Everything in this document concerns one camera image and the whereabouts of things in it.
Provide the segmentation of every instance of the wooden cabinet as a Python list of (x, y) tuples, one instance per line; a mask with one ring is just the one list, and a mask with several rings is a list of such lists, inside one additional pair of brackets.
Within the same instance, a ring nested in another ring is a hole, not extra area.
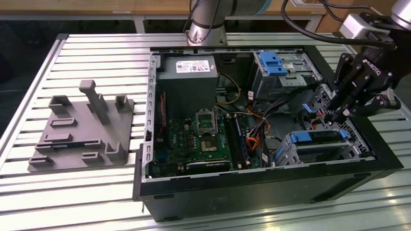
[(136, 0), (0, 0), (10, 14), (131, 14)]
[(188, 15), (190, 0), (136, 0), (135, 14)]

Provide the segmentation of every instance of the black cable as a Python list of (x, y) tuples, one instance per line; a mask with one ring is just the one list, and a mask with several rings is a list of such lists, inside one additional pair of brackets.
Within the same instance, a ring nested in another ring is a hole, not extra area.
[(199, 1), (198, 0), (194, 4), (194, 7), (191, 7), (191, 0), (190, 0), (190, 13), (188, 13), (188, 17), (187, 17), (187, 20), (186, 20), (186, 23), (184, 23), (184, 27), (183, 27), (183, 33), (186, 33), (186, 28), (187, 28), (187, 24), (188, 24), (188, 21), (191, 21), (191, 17), (192, 17), (192, 12), (195, 10), (195, 8), (198, 7), (199, 5)]
[(337, 21), (339, 21), (339, 22), (345, 22), (345, 19), (342, 19), (339, 16), (335, 15), (335, 13), (333, 12), (330, 6), (327, 6), (327, 5), (325, 4), (325, 8), (326, 8), (326, 10), (327, 10), (329, 15), (331, 16), (331, 18), (334, 18), (334, 19), (335, 19)]
[(382, 47), (382, 48), (387, 48), (390, 50), (395, 49), (394, 43), (389, 43), (389, 42), (383, 42), (383, 41), (375, 41), (375, 40), (365, 40), (365, 39), (333, 38), (333, 37), (326, 37), (326, 36), (318, 35), (318, 34), (310, 32), (310, 31), (307, 31), (306, 29), (300, 28), (298, 26), (298, 24), (287, 16), (287, 13), (286, 13), (287, 3), (288, 3), (288, 0), (284, 0), (283, 5), (282, 5), (282, 17), (283, 17), (286, 23), (294, 29), (296, 29), (303, 35), (306, 35), (307, 37), (310, 37), (315, 40), (319, 40), (322, 42), (329, 42), (329, 43), (335, 43), (335, 44)]
[(216, 5), (216, 9), (215, 9), (215, 11), (214, 11), (214, 17), (212, 17), (212, 22), (211, 22), (211, 25), (210, 25), (210, 28), (208, 28), (208, 32), (207, 32), (206, 36), (200, 39), (200, 41), (199, 41), (199, 42), (194, 42), (194, 41), (191, 40), (191, 37), (190, 37), (188, 34), (186, 33), (186, 36), (187, 36), (188, 40), (191, 41), (191, 43), (198, 44), (198, 43), (203, 42), (203, 41), (207, 39), (207, 37), (208, 37), (208, 35), (210, 35), (210, 33), (211, 33), (211, 30), (212, 30), (214, 23), (215, 23), (215, 21), (216, 21), (220, 2), (222, 2), (222, 0), (218, 1), (218, 5)]
[(279, 142), (283, 142), (283, 140), (278, 138), (276, 136), (272, 136), (272, 139), (278, 140)]
[(329, 3), (327, 0), (319, 0), (319, 2), (327, 5), (329, 7), (338, 8), (338, 9), (371, 9), (371, 6), (369, 5), (354, 5), (354, 6), (338, 5), (338, 4)]

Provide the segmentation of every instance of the aluminum table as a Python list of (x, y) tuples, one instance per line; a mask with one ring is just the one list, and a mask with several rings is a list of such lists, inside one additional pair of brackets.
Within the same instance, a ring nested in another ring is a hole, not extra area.
[[(230, 45), (315, 45), (335, 69), (342, 45), (295, 34), (228, 34)], [(58, 38), (0, 140), (0, 230), (406, 230), (411, 228), (411, 118), (407, 108), (371, 117), (405, 169), (337, 201), (156, 223), (132, 202), (136, 149), (143, 141), (150, 47), (184, 46), (183, 34), (70, 35)], [(107, 100), (135, 100), (128, 163), (122, 167), (30, 173), (52, 95), (83, 101), (82, 79)]]

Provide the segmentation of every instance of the metal frame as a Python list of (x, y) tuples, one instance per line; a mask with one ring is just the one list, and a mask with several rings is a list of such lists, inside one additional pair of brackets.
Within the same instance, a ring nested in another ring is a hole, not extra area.
[[(334, 70), (341, 54), (350, 52), (345, 46), (314, 41), (296, 33), (230, 33), (227, 40), (231, 46), (315, 45)], [(116, 90), (116, 93), (123, 92), (135, 99), (138, 104), (135, 104), (134, 124), (142, 126), (140, 123), (146, 121), (147, 98), (135, 92), (146, 92), (142, 84), (148, 79), (148, 65), (135, 68), (134, 64), (148, 63), (150, 47), (184, 45), (183, 34), (70, 35), (56, 62), (46, 62), (48, 65), (46, 64), (39, 72), (39, 78), (44, 78), (42, 85), (47, 89), (36, 88), (35, 83), (31, 89), (34, 88), (36, 95), (46, 97), (54, 90), (67, 91), (80, 78), (94, 77), (96, 83), (99, 81), (110, 85), (100, 89), (108, 94), (107, 97), (111, 97), (110, 92)], [(118, 69), (111, 70), (106, 67), (111, 63), (116, 64)], [(60, 74), (51, 75), (46, 79), (44, 71), (50, 66), (55, 66)], [(72, 75), (72, 71), (80, 69), (79, 66), (83, 70), (88, 68), (92, 74)], [(26, 102), (35, 101), (35, 105), (20, 106), (20, 113), (32, 121), (20, 120), (20, 117), (15, 116), (12, 124), (15, 123), (18, 128), (11, 126), (8, 135), (18, 133), (18, 139), (7, 137), (2, 140), (6, 145), (12, 143), (18, 146), (12, 148), (12, 152), (3, 152), (0, 160), (0, 163), (7, 160), (0, 168), (3, 230), (70, 228), (76, 231), (135, 229), (317, 231), (319, 227), (325, 230), (345, 231), (410, 229), (411, 122), (401, 111), (370, 118), (406, 166), (405, 170), (387, 178), (367, 183), (337, 201), (156, 223), (147, 209), (143, 209), (143, 203), (131, 201), (135, 153), (130, 153), (132, 162), (130, 161), (124, 168), (42, 175), (26, 172), (27, 159), (34, 154), (32, 144), (42, 134), (38, 130), (50, 113), (42, 109), (50, 99), (27, 97)], [(30, 128), (31, 131), (24, 130), (19, 133), (22, 128)], [(140, 128), (132, 127), (134, 150), (143, 141)]]
[[(306, 30), (315, 32), (323, 15), (290, 15), (292, 20), (308, 20)], [(14, 15), (2, 14), (0, 20), (134, 20), (136, 32), (146, 33), (144, 20), (186, 20), (187, 15), (132, 15), (132, 14), (114, 14), (114, 15)], [(252, 15), (252, 16), (231, 16), (227, 20), (283, 20), (280, 15)]]

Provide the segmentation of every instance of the yellow cable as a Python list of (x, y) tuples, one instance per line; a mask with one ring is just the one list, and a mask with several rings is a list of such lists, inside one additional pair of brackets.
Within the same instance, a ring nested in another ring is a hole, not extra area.
[(220, 74), (222, 74), (223, 76), (226, 76), (226, 77), (234, 82), (234, 84), (236, 85), (238, 90), (239, 90), (239, 95), (238, 95), (238, 97), (236, 97), (236, 99), (235, 99), (234, 101), (216, 103), (216, 105), (228, 105), (228, 104), (235, 103), (235, 102), (240, 99), (242, 89), (240, 89), (238, 83), (234, 81), (234, 79), (232, 79), (232, 77), (231, 77), (230, 75), (227, 75), (227, 74), (224, 74), (224, 73), (220, 73)]

